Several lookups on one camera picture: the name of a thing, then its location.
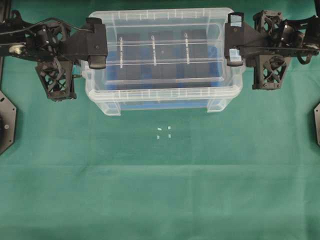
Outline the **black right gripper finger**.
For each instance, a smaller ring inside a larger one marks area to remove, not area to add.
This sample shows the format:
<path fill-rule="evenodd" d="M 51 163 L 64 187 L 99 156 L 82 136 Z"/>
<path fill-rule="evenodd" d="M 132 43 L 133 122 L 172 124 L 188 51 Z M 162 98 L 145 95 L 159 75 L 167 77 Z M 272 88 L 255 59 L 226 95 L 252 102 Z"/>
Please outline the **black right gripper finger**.
<path fill-rule="evenodd" d="M 226 56 L 227 65 L 229 67 L 241 67 L 244 64 L 243 57 L 240 55 L 240 50 L 237 48 L 230 48 Z"/>
<path fill-rule="evenodd" d="M 228 24 L 231 27 L 242 27 L 244 22 L 243 12 L 231 12 L 228 14 Z"/>

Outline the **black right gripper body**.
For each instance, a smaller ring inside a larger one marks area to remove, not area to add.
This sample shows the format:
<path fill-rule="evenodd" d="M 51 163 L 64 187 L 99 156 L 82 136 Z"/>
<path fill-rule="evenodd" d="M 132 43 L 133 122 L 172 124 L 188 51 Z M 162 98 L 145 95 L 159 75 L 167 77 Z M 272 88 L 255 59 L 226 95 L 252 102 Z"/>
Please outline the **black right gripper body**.
<path fill-rule="evenodd" d="M 224 56 L 230 59 L 230 49 L 239 50 L 239 55 L 246 58 L 256 55 L 260 50 L 258 48 L 246 48 L 246 46 L 258 46 L 262 36 L 246 22 L 240 26 L 231 26 L 227 22 L 224 25 Z"/>

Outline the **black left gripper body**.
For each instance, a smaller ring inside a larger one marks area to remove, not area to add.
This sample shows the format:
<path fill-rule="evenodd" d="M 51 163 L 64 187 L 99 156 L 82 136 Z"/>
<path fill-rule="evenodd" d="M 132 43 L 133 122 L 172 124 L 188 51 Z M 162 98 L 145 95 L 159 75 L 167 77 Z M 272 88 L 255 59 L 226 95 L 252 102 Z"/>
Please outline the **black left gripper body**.
<path fill-rule="evenodd" d="M 106 26 L 86 23 L 59 45 L 59 52 L 70 60 L 105 62 L 108 56 Z"/>

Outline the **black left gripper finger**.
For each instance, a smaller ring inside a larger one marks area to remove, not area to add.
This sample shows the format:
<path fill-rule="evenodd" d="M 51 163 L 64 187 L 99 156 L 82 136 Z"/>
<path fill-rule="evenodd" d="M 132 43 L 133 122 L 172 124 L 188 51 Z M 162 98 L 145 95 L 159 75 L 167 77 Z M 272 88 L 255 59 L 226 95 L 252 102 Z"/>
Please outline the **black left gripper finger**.
<path fill-rule="evenodd" d="M 89 25 L 101 25 L 102 24 L 102 19 L 97 18 L 97 17 L 87 17 L 86 18 L 86 23 Z"/>
<path fill-rule="evenodd" d="M 106 59 L 105 55 L 89 55 L 88 56 L 88 66 L 93 70 L 101 70 L 106 68 Z"/>

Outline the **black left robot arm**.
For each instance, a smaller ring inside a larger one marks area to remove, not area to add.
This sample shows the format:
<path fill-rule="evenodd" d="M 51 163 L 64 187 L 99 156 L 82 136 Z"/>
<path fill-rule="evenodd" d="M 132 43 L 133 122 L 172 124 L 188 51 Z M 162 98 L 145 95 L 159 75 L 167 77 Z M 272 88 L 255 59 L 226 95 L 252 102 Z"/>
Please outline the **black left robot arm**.
<path fill-rule="evenodd" d="M 86 18 L 82 27 L 55 17 L 29 23 L 14 10 L 0 24 L 0 55 L 41 63 L 55 59 L 85 61 L 90 69 L 104 69 L 108 56 L 106 26 L 96 17 Z"/>

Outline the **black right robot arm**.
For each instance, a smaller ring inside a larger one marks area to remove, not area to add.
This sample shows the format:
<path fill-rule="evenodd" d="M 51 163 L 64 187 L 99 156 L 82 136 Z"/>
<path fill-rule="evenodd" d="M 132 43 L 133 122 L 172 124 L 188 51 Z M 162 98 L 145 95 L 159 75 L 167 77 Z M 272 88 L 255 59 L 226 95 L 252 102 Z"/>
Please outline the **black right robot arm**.
<path fill-rule="evenodd" d="M 281 12 L 262 10 L 253 16 L 254 26 L 242 12 L 231 12 L 224 25 L 224 57 L 239 67 L 257 56 L 298 58 L 303 65 L 320 53 L 320 19 L 284 19 Z"/>

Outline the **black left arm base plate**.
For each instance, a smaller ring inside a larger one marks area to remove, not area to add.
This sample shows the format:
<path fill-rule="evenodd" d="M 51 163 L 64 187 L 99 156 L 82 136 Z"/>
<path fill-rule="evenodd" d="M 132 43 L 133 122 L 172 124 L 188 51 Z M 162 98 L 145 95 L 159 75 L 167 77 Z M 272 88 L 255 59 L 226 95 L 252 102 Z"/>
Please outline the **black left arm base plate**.
<path fill-rule="evenodd" d="M 0 154 L 2 155 L 14 142 L 17 108 L 9 98 L 0 92 Z"/>

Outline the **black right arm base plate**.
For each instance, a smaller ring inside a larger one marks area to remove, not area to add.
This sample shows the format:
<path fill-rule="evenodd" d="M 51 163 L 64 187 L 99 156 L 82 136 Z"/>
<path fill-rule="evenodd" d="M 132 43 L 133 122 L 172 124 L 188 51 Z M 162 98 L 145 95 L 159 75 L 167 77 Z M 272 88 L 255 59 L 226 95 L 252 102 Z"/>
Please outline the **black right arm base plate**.
<path fill-rule="evenodd" d="M 320 103 L 316 105 L 313 110 L 314 122 L 315 122 L 315 132 L 316 132 L 316 142 L 320 146 Z"/>

